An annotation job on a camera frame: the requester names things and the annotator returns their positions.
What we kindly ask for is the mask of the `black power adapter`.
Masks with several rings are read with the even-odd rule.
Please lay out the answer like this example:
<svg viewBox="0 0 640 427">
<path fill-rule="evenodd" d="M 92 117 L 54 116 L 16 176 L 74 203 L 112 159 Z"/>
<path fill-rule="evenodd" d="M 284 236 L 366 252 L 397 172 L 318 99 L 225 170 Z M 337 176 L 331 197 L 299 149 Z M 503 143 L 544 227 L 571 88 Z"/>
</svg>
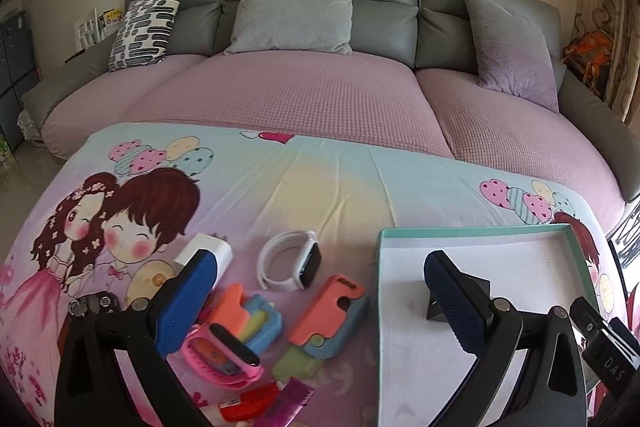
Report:
<svg viewBox="0 0 640 427">
<path fill-rule="evenodd" d="M 464 276 L 469 281 L 475 283 L 486 297 L 490 296 L 490 280 L 483 279 L 483 277 L 476 277 L 475 275 L 471 275 L 469 273 L 464 273 Z M 465 303 L 466 300 L 464 296 L 459 293 L 459 291 L 454 291 L 453 293 L 446 294 L 434 294 L 433 291 L 430 291 L 430 295 L 428 295 L 425 317 L 427 321 L 448 323 L 450 311 L 456 311 L 460 307 L 465 308 Z"/>
</svg>

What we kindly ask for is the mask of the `pink smartwatch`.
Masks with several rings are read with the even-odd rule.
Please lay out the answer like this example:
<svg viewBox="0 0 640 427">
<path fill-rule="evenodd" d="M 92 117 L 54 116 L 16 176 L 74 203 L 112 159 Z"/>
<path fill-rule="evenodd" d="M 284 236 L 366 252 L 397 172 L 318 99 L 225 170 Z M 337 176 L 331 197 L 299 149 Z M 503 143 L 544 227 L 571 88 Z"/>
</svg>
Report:
<svg viewBox="0 0 640 427">
<path fill-rule="evenodd" d="M 218 323 L 192 329 L 180 352 L 198 377 L 224 389 L 245 389 L 264 373 L 258 355 Z"/>
</svg>

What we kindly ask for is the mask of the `magenta lighter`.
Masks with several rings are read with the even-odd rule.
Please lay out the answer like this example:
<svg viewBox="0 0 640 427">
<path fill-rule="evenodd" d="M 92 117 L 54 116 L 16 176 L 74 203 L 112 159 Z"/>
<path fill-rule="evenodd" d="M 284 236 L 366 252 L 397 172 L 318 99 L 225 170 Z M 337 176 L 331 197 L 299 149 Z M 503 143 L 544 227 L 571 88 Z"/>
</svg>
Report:
<svg viewBox="0 0 640 427">
<path fill-rule="evenodd" d="M 314 395 L 314 388 L 290 378 L 268 410 L 254 422 L 255 427 L 288 427 Z"/>
</svg>

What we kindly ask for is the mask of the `white power adapter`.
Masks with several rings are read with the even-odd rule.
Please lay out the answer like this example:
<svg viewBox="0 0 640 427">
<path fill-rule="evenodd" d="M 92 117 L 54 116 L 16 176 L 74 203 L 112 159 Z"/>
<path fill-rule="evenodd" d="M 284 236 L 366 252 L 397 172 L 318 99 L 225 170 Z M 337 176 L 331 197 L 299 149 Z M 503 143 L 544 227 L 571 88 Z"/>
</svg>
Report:
<svg viewBox="0 0 640 427">
<path fill-rule="evenodd" d="M 217 274 L 221 279 L 233 260 L 232 247 L 225 239 L 205 233 L 195 234 L 171 261 L 175 272 L 179 273 L 199 251 L 205 251 L 215 257 Z"/>
</svg>

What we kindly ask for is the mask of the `black toy car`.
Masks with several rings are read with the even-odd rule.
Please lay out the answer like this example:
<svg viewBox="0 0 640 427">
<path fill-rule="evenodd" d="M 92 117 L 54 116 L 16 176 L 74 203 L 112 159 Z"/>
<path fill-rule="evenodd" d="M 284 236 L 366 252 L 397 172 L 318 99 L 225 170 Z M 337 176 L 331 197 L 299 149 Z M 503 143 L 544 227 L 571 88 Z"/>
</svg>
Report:
<svg viewBox="0 0 640 427">
<path fill-rule="evenodd" d="M 88 313 L 112 313 L 120 310 L 117 297 L 109 291 L 99 291 L 95 294 L 80 296 L 68 305 L 71 317 L 85 317 Z"/>
</svg>

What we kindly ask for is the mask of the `teal shallow box tray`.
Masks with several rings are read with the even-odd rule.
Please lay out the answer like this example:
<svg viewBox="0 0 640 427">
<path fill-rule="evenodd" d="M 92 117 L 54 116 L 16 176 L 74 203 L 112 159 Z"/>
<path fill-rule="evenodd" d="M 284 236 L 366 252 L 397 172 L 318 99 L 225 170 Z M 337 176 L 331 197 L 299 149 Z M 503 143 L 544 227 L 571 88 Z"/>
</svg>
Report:
<svg viewBox="0 0 640 427">
<path fill-rule="evenodd" d="M 583 426 L 570 305 L 597 299 L 569 225 L 387 229 L 378 240 L 383 426 Z"/>
</svg>

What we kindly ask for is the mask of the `cartoon print tablecloth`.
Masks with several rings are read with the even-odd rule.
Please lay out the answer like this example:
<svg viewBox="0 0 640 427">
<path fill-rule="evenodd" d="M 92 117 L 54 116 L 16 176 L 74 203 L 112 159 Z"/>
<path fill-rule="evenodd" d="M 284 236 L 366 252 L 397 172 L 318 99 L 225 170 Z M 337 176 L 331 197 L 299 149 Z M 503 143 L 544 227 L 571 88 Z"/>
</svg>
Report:
<svg viewBox="0 0 640 427">
<path fill-rule="evenodd" d="M 546 174 L 520 176 L 406 150 L 265 131 L 114 124 L 91 135 L 44 190 L 1 269 L 1 368 L 40 426 L 53 421 L 65 314 L 109 291 L 152 296 L 200 233 L 224 236 L 222 279 L 258 291 L 256 261 L 282 232 L 317 234 L 321 286 L 342 273 L 376 289 L 378 234 L 572 222 L 598 303 L 626 317 L 594 206 Z"/>
</svg>

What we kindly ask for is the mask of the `grey purple cushion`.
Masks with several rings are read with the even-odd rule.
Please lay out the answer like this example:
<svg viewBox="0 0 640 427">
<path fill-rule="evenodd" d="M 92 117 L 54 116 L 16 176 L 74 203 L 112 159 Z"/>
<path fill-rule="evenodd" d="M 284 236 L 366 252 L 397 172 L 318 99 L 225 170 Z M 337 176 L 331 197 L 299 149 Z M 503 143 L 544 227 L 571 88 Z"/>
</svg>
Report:
<svg viewBox="0 0 640 427">
<path fill-rule="evenodd" d="M 464 0 L 468 10 L 480 84 L 559 110 L 555 73 L 539 25 L 491 0 Z"/>
</svg>

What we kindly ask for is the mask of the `grey sofa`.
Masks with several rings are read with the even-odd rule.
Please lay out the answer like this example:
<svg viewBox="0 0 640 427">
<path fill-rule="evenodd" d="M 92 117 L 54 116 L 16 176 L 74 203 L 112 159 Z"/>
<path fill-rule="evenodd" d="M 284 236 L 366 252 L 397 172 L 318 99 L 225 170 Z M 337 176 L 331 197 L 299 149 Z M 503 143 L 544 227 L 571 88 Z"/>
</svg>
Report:
<svg viewBox="0 0 640 427">
<path fill-rule="evenodd" d="M 143 0 L 125 0 L 132 12 Z M 540 0 L 489 0 L 544 35 L 562 113 L 610 166 L 622 194 L 639 194 L 639 142 L 564 68 L 560 14 Z M 166 54 L 212 56 L 241 43 L 248 52 L 359 51 L 416 69 L 475 74 L 477 49 L 465 0 L 180 0 L 160 33 Z"/>
</svg>

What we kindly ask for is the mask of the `black white patterned cushion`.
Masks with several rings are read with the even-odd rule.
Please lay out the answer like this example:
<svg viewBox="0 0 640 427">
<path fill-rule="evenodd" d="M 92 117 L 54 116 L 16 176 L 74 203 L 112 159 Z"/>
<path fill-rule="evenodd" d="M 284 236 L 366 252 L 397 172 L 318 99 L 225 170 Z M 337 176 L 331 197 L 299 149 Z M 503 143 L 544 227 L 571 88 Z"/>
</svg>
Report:
<svg viewBox="0 0 640 427">
<path fill-rule="evenodd" d="M 134 0 L 115 36 L 110 72 L 163 61 L 182 0 Z"/>
</svg>

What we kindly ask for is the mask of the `orange bag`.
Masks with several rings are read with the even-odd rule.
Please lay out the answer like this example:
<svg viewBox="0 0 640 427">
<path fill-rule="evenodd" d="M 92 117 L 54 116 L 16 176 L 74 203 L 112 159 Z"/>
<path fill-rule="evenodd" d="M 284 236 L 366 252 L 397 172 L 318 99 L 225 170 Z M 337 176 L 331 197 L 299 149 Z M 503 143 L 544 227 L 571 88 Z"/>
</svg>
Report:
<svg viewBox="0 0 640 427">
<path fill-rule="evenodd" d="M 613 38 L 596 29 L 575 38 L 562 49 L 562 62 L 600 100 L 605 98 L 613 46 Z"/>
</svg>

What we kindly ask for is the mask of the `white magazine rack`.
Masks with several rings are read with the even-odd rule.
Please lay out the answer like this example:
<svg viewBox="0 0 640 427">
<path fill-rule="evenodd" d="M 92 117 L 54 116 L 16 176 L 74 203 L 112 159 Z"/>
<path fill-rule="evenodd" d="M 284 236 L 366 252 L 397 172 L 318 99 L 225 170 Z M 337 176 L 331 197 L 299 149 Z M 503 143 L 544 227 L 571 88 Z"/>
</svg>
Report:
<svg viewBox="0 0 640 427">
<path fill-rule="evenodd" d="M 93 9 L 85 18 L 76 20 L 74 23 L 74 38 L 77 51 L 82 51 L 95 46 L 107 37 L 116 34 L 124 11 L 121 8 L 114 8 L 104 12 Z"/>
</svg>

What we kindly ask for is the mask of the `dark cabinet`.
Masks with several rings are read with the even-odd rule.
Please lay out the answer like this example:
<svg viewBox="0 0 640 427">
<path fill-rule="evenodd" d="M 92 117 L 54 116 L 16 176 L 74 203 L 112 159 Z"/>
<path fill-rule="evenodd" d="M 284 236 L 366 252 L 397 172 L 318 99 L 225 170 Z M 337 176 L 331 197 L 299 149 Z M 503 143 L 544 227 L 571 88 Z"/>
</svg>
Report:
<svg viewBox="0 0 640 427">
<path fill-rule="evenodd" d="M 38 81 L 27 12 L 1 23 L 1 135 L 13 152 L 24 141 L 17 119 L 24 109 L 22 95 Z"/>
</svg>

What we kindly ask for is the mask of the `light grey cushion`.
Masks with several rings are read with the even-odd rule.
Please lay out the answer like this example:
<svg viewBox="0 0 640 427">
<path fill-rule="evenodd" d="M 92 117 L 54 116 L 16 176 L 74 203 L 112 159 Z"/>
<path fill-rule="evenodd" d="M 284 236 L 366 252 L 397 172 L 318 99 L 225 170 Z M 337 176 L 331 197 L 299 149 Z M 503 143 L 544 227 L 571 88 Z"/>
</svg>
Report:
<svg viewBox="0 0 640 427">
<path fill-rule="evenodd" d="M 354 0 L 240 0 L 228 54 L 352 52 Z"/>
</svg>

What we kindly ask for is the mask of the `beige patterned curtain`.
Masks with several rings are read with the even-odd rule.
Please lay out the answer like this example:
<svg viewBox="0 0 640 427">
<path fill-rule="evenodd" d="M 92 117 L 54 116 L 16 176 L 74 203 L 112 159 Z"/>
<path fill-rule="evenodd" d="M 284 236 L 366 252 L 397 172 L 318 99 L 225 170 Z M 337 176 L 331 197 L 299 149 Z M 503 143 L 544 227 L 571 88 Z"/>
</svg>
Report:
<svg viewBox="0 0 640 427">
<path fill-rule="evenodd" d="M 602 101 L 625 124 L 631 124 L 639 110 L 638 0 L 577 0 L 572 40 L 596 29 L 607 32 L 614 41 Z"/>
</svg>

